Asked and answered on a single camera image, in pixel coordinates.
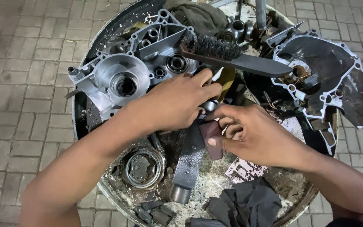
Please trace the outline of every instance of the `metal pipe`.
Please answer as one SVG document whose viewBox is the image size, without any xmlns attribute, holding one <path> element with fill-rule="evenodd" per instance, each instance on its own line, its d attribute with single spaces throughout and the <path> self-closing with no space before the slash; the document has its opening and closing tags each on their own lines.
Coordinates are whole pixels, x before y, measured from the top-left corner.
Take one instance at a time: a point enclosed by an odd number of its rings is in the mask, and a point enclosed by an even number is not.
<svg viewBox="0 0 363 227">
<path fill-rule="evenodd" d="M 257 28 L 259 31 L 263 31 L 267 28 L 267 5 L 265 0 L 256 0 L 256 20 Z"/>
</svg>

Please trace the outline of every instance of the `round metal tray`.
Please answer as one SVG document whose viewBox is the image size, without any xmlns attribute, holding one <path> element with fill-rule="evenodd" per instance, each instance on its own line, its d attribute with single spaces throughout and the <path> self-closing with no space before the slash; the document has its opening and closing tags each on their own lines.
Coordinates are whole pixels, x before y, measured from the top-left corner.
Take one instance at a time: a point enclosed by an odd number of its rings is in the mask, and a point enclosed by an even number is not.
<svg viewBox="0 0 363 227">
<path fill-rule="evenodd" d="M 96 57 L 97 50 L 101 50 L 104 45 L 121 34 L 123 29 L 131 26 L 137 21 L 144 21 L 150 15 L 155 15 L 159 9 L 162 8 L 164 0 L 140 0 L 128 6 L 113 19 L 111 19 L 97 34 L 88 52 L 84 56 L 81 65 L 84 65 Z M 245 99 L 250 99 L 258 102 L 257 98 L 253 96 L 250 91 L 244 95 Z M 328 118 L 332 123 L 335 134 L 337 135 L 337 113 L 331 111 L 328 113 Z M 290 123 L 292 126 L 292 133 L 297 137 L 302 137 L 303 134 L 300 130 L 300 123 L 296 119 Z M 73 98 L 73 125 L 75 138 L 81 139 L 86 136 L 90 131 L 101 125 L 101 119 L 98 109 L 94 106 L 88 97 L 80 92 Z M 154 142 L 156 150 L 162 152 L 167 159 L 167 166 L 172 166 L 175 169 L 179 152 L 184 141 L 185 131 L 180 131 L 173 135 L 176 140 L 172 146 L 169 146 L 169 134 L 158 135 Z M 315 141 L 317 147 L 324 145 L 323 140 Z M 129 220 L 138 224 L 141 227 L 148 227 L 141 221 L 132 211 L 140 202 L 144 202 L 149 192 L 155 190 L 158 194 L 169 194 L 167 190 L 171 190 L 173 184 L 171 183 L 172 177 L 164 174 L 163 181 L 161 181 L 155 188 L 151 190 L 141 191 L 138 189 L 131 189 L 120 178 L 112 175 L 114 167 L 119 164 L 120 160 L 128 154 L 133 148 L 151 147 L 152 140 L 140 139 L 133 145 L 125 150 L 103 174 L 100 182 L 98 183 L 99 189 L 108 198 L 108 200 L 125 215 Z M 208 155 L 204 155 L 203 162 L 200 168 L 199 178 L 197 180 L 196 189 L 193 191 L 191 202 L 188 205 L 181 205 L 177 203 L 167 204 L 176 213 L 179 213 L 178 219 L 172 221 L 169 226 L 184 226 L 185 219 L 189 217 L 203 217 L 210 218 L 209 214 L 201 209 L 199 206 L 203 204 L 206 199 L 211 196 L 219 196 L 223 188 L 231 187 L 232 183 L 225 175 L 225 171 L 229 165 L 234 161 L 235 156 L 228 155 L 220 161 L 211 161 Z M 313 201 L 317 194 L 317 190 L 313 184 L 306 181 L 301 173 L 295 170 L 285 168 L 268 168 L 265 173 L 265 178 L 269 181 L 274 190 L 280 195 L 283 202 L 283 209 L 281 209 L 274 226 L 286 226 L 299 217 Z"/>
</svg>

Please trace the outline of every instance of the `dirty cloth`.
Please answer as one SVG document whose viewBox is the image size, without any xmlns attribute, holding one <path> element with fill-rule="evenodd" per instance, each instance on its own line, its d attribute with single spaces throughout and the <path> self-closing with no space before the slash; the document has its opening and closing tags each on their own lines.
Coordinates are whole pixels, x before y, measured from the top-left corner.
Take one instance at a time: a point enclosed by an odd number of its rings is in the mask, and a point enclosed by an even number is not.
<svg viewBox="0 0 363 227">
<path fill-rule="evenodd" d="M 270 227 L 281 207 L 281 199 L 262 177 L 224 189 L 208 206 L 226 227 Z"/>
<path fill-rule="evenodd" d="M 223 31 L 228 24 L 224 12 L 207 3 L 167 0 L 163 8 L 173 12 L 181 24 L 194 27 L 194 31 L 198 34 L 214 36 Z"/>
</svg>

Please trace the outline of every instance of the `brick paving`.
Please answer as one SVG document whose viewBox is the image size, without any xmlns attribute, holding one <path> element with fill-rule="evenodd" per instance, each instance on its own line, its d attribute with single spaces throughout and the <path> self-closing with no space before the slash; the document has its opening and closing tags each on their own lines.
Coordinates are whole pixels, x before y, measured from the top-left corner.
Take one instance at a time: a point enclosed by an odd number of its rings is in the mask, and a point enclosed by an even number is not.
<svg viewBox="0 0 363 227">
<path fill-rule="evenodd" d="M 18 223 L 26 185 L 74 142 L 66 75 L 100 28 L 134 0 L 0 0 L 0 227 Z M 341 40 L 363 61 L 363 0 L 267 0 L 301 30 Z M 338 158 L 363 173 L 363 129 L 340 122 Z M 78 205 L 82 226 L 133 226 L 96 188 Z M 318 195 L 291 227 L 332 219 Z"/>
</svg>

